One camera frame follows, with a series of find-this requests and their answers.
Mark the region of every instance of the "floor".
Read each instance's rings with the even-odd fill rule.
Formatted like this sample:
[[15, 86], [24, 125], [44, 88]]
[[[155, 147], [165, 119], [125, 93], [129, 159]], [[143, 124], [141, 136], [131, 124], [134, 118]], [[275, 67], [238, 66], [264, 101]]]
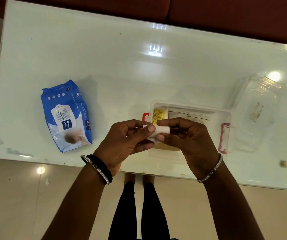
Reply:
[[[0, 20], [1, 39], [2, 20]], [[0, 160], [0, 239], [41, 239], [80, 168]], [[207, 194], [196, 181], [158, 177], [155, 187], [170, 236], [218, 239]], [[123, 188], [123, 173], [105, 188], [90, 239], [107, 239]], [[241, 186], [267, 240], [287, 239], [287, 191]], [[140, 222], [143, 187], [135, 184]]]

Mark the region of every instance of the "black pants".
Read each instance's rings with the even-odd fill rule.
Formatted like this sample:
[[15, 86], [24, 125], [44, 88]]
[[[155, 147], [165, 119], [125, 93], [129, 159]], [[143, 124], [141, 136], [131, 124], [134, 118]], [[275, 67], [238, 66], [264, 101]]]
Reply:
[[[165, 213], [160, 204], [155, 187], [147, 183], [144, 187], [144, 200], [141, 217], [142, 240], [169, 240], [169, 229]], [[108, 240], [134, 240], [137, 238], [136, 205], [133, 182], [125, 184], [115, 215], [112, 220]]]

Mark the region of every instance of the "table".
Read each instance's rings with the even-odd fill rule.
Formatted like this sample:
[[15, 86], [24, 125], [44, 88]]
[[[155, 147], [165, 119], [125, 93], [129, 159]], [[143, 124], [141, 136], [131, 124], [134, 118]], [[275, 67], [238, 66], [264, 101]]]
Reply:
[[[279, 165], [287, 161], [287, 45], [9, 0], [0, 158], [83, 166], [79, 156], [93, 153], [113, 123], [141, 119], [153, 100], [224, 109], [237, 81], [252, 74], [279, 80], [283, 99], [260, 149], [224, 160], [239, 184], [287, 189], [287, 168]], [[69, 79], [88, 104], [93, 145], [61, 153], [40, 95]], [[195, 179], [186, 164], [146, 152], [131, 155], [121, 170]]]

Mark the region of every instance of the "red sofa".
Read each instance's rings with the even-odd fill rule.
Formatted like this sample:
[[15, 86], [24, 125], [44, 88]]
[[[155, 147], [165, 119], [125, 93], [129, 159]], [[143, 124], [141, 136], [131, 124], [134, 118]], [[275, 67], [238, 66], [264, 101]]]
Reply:
[[[287, 0], [20, 0], [287, 44]], [[0, 18], [5, 0], [0, 0]]]

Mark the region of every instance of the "foot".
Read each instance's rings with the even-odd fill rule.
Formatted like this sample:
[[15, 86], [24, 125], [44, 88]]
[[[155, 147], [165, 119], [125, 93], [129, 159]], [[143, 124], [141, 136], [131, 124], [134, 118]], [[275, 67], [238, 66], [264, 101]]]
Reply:
[[155, 177], [151, 175], [144, 175], [142, 178], [142, 185], [145, 186], [146, 183], [152, 183], [155, 181]]
[[127, 182], [133, 182], [133, 184], [136, 182], [136, 174], [134, 173], [125, 173], [125, 181], [124, 181], [124, 185], [127, 183]]

